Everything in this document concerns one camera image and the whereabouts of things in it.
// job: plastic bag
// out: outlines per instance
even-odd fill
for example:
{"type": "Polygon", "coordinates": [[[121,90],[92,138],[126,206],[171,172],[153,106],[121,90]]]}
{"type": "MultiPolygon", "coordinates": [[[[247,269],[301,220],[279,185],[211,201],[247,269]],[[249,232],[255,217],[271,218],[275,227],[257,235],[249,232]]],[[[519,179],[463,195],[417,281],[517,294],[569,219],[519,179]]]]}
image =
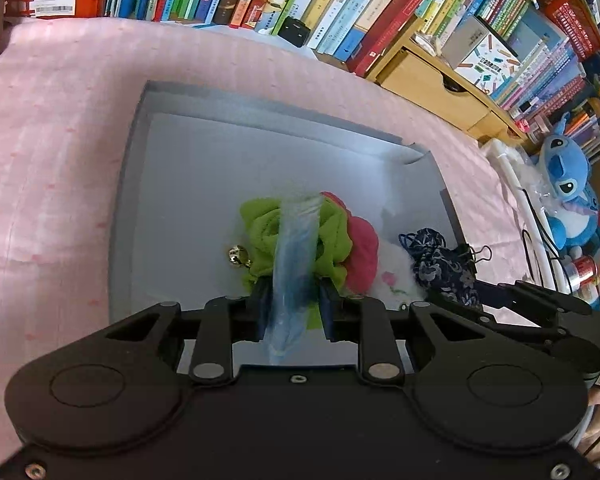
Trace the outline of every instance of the plastic bag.
{"type": "Polygon", "coordinates": [[[314,264],[322,195],[283,200],[273,265],[273,298],[264,336],[269,362],[280,364],[306,329],[315,301],[314,264]]]}

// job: blue plush toy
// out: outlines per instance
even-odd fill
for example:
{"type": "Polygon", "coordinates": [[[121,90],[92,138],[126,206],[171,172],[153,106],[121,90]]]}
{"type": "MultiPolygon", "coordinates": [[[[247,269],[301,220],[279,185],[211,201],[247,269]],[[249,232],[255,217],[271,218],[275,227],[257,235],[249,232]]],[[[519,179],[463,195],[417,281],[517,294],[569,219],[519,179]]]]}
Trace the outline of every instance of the blue plush toy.
{"type": "Polygon", "coordinates": [[[587,184],[589,161],[577,142],[564,135],[568,117],[562,116],[536,158],[536,167],[564,204],[557,213],[548,213],[558,249],[585,244],[598,226],[598,199],[587,184]]]}
{"type": "Polygon", "coordinates": [[[582,246],[598,229],[598,198],[587,184],[576,198],[557,212],[547,215],[551,234],[558,249],[582,246]]]}

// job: pink bedsheet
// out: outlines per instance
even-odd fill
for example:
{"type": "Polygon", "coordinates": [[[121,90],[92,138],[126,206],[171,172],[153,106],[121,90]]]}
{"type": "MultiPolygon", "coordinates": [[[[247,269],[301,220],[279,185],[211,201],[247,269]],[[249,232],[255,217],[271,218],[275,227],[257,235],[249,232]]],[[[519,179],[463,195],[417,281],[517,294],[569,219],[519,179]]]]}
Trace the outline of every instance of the pink bedsheet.
{"type": "Polygon", "coordinates": [[[109,18],[19,24],[0,56],[0,461],[19,444],[2,402],[10,376],[107,323],[109,224],[147,80],[279,100],[427,146],[467,241],[493,249],[479,277],[525,273],[513,199],[476,142],[372,83],[204,30],[109,18]]]}

